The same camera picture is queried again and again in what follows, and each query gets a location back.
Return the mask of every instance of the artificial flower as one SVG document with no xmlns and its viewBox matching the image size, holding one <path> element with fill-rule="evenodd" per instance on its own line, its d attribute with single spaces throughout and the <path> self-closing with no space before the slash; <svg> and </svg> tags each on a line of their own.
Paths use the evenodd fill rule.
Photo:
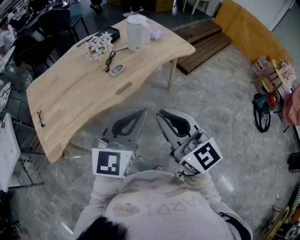
<svg viewBox="0 0 300 240">
<path fill-rule="evenodd" d="M 107 39 L 112 38 L 111 33 L 105 32 L 105 33 L 101 33 L 101 34 L 102 34 L 101 38 L 107 38 Z"/>
<path fill-rule="evenodd" d="M 101 42 L 102 43 L 102 46 L 104 48 L 107 48 L 109 46 L 109 44 L 111 44 L 111 40 L 110 39 L 107 39 L 107 38 L 104 38 L 103 41 Z"/>
<path fill-rule="evenodd" d="M 94 58 L 94 60 L 101 61 L 102 60 L 102 53 L 100 53 L 100 52 L 93 53 L 93 58 Z"/>
</svg>

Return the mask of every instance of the white flower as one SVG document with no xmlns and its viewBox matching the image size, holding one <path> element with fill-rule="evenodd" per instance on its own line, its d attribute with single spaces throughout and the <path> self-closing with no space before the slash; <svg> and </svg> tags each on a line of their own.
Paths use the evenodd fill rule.
<svg viewBox="0 0 300 240">
<path fill-rule="evenodd" d="M 111 33 L 105 32 L 105 33 L 101 33 L 101 34 L 102 34 L 101 38 L 107 38 L 107 39 L 112 38 Z"/>
<path fill-rule="evenodd" d="M 103 38 L 102 39 L 103 41 L 101 42 L 102 43 L 102 46 L 104 48 L 107 48 L 109 46 L 109 44 L 111 44 L 111 40 L 110 39 L 107 39 L 107 38 Z"/>
<path fill-rule="evenodd" d="M 99 61 L 101 61 L 101 60 L 102 60 L 102 53 L 100 53 L 100 52 L 95 52 L 95 53 L 93 54 L 93 58 L 94 58 L 94 60 L 99 60 Z"/>
<path fill-rule="evenodd" d="M 94 39 L 91 39 L 90 41 L 88 41 L 88 43 L 91 45 L 91 43 L 94 42 Z"/>
<path fill-rule="evenodd" d="M 112 51 L 113 50 L 112 47 L 113 47 L 113 44 L 110 43 L 106 49 L 108 49 L 109 51 Z"/>
<path fill-rule="evenodd" d="M 102 39 L 101 38 L 98 38 L 97 41 L 96 41 L 96 44 L 98 45 L 98 48 L 102 47 Z"/>
<path fill-rule="evenodd" d="M 90 44 L 90 50 L 91 50 L 91 51 L 98 52 L 99 46 L 97 45 L 97 43 L 91 43 L 91 44 Z"/>
</svg>

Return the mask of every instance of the cardboard box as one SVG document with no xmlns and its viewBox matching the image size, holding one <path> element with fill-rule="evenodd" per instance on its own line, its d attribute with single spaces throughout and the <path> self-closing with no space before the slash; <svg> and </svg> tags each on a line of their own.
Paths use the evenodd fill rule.
<svg viewBox="0 0 300 240">
<path fill-rule="evenodd" d="M 146 8 L 159 13 L 170 11 L 173 9 L 174 0 L 148 0 L 146 1 Z"/>
</svg>

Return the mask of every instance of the plastic bag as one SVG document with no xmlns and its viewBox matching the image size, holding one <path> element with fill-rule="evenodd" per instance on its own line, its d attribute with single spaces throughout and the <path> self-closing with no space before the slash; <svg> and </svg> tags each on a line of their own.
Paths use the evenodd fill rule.
<svg viewBox="0 0 300 240">
<path fill-rule="evenodd" d="M 152 41 L 161 39 L 164 36 L 165 36 L 165 34 L 161 30 L 159 30 L 158 28 L 150 27 L 150 39 Z"/>
<path fill-rule="evenodd" d="M 252 66 L 253 71 L 258 76 L 267 76 L 274 71 L 270 57 L 260 57 Z"/>
</svg>

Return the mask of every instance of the table handle slot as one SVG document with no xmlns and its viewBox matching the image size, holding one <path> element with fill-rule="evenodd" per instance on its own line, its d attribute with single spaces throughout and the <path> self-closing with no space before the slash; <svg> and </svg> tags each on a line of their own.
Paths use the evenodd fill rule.
<svg viewBox="0 0 300 240">
<path fill-rule="evenodd" d="M 120 95 L 123 93 L 126 89 L 130 88 L 132 86 L 132 82 L 126 83 L 124 86 L 122 86 L 120 89 L 116 91 L 116 95 Z"/>
</svg>

